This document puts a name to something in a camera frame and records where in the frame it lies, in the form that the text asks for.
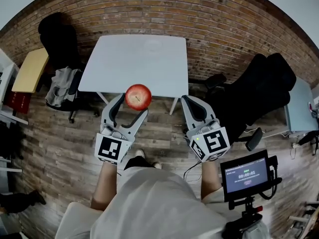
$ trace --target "brick wall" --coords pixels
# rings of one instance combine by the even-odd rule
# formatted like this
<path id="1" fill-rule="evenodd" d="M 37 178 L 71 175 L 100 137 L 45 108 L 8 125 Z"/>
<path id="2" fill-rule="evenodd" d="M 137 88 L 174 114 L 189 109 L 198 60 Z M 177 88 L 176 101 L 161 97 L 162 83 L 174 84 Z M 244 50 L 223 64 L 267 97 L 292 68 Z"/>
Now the brick wall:
<path id="1" fill-rule="evenodd" d="M 193 79 L 222 72 L 232 82 L 254 54 L 275 52 L 312 85 L 319 79 L 318 49 L 267 0 L 36 0 L 0 31 L 0 48 L 21 64 L 42 47 L 39 22 L 57 11 L 76 28 L 84 60 L 101 35 L 161 34 L 186 38 Z"/>

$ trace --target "black shoe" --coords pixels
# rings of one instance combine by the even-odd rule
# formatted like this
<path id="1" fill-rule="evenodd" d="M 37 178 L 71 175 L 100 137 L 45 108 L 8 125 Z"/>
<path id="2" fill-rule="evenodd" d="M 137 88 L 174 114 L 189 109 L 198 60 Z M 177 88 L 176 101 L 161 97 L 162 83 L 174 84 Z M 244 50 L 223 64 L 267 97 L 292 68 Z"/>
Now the black shoe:
<path id="1" fill-rule="evenodd" d="M 46 205 L 46 201 L 43 198 L 43 196 L 40 195 L 40 193 L 37 190 L 33 190 L 30 195 L 33 197 L 34 201 L 36 203 L 40 203 L 42 205 Z"/>

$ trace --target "monitor screen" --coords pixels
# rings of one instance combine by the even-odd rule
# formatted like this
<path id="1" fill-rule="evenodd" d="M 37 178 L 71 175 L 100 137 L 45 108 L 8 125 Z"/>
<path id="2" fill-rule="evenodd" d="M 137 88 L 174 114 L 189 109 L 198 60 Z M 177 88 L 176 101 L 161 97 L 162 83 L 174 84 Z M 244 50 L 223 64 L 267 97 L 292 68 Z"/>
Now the monitor screen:
<path id="1" fill-rule="evenodd" d="M 268 181 L 265 158 L 225 169 L 227 192 L 247 189 Z"/>

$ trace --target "white shirt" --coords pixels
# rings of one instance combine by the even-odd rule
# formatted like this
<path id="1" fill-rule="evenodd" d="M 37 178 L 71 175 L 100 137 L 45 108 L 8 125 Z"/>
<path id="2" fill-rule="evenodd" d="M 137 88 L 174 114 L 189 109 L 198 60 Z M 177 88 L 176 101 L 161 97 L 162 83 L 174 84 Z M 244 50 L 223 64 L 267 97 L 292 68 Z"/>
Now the white shirt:
<path id="1" fill-rule="evenodd" d="M 104 212 L 71 203 L 56 239 L 221 239 L 229 221 L 240 218 L 223 202 L 223 189 L 196 199 L 178 175 L 131 167 Z"/>

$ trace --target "table leg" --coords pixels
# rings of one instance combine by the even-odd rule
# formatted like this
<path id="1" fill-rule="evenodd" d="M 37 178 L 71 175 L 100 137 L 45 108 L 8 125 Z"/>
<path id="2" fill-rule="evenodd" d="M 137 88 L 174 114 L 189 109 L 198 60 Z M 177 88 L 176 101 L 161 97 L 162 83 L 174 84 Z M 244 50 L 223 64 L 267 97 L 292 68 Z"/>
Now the table leg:
<path id="1" fill-rule="evenodd" d="M 295 217 L 295 216 L 289 216 L 289 220 L 292 220 L 292 221 L 299 221 L 299 222 L 308 222 L 309 219 L 307 218 L 300 218 L 300 217 Z"/>
<path id="2" fill-rule="evenodd" d="M 316 205 L 316 204 L 319 204 L 319 201 L 308 201 L 306 202 L 307 205 Z"/>
<path id="3" fill-rule="evenodd" d="M 300 136 L 300 135 L 303 135 L 303 134 L 307 134 L 309 133 L 310 131 L 297 131 L 295 133 L 291 133 L 289 135 L 289 138 L 294 138 L 294 137 L 297 137 L 297 136 Z"/>
<path id="4" fill-rule="evenodd" d="M 103 94 L 101 92 L 97 92 L 97 94 L 99 95 L 99 97 L 106 103 L 108 104 L 109 102 L 106 100 L 106 98 L 103 96 Z"/>
<path id="5" fill-rule="evenodd" d="M 280 133 L 285 133 L 289 131 L 289 127 L 288 126 L 283 126 L 279 129 L 276 129 L 276 130 L 272 130 L 272 131 L 269 131 L 267 133 L 265 133 L 262 137 L 262 139 L 264 138 L 267 138 L 267 137 L 271 137 L 271 136 L 274 136 L 274 135 L 277 135 L 277 134 L 280 134 Z"/>
<path id="6" fill-rule="evenodd" d="M 175 109 L 175 106 L 176 106 L 177 101 L 178 101 L 178 98 L 175 98 L 174 101 L 173 101 L 173 104 L 172 104 L 172 106 L 171 106 L 171 108 L 170 108 L 169 115 L 172 115 L 172 114 L 173 114 L 173 111 L 174 111 L 174 109 Z"/>

